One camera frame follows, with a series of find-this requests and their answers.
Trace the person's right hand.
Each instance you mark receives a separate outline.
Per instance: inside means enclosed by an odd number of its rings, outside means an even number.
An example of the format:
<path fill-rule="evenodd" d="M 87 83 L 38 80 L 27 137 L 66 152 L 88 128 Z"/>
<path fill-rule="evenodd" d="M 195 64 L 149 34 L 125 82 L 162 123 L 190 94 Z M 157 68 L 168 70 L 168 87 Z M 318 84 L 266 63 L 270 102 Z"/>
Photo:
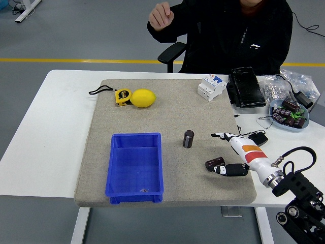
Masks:
<path fill-rule="evenodd" d="M 168 2 L 156 4 L 149 14 L 149 23 L 157 32 L 169 26 L 173 19 L 174 13 Z"/>

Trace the robot right hand white shell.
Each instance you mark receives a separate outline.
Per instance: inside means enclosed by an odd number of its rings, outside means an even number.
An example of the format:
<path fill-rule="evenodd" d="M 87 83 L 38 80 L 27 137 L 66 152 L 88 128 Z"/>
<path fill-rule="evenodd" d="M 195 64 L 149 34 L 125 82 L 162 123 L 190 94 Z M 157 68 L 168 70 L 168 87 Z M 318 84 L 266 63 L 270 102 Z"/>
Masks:
<path fill-rule="evenodd" d="M 212 133 L 211 136 L 228 141 L 249 169 L 258 174 L 260 182 L 265 187 L 274 188 L 283 180 L 283 172 L 271 165 L 270 159 L 253 140 L 232 133 Z"/>

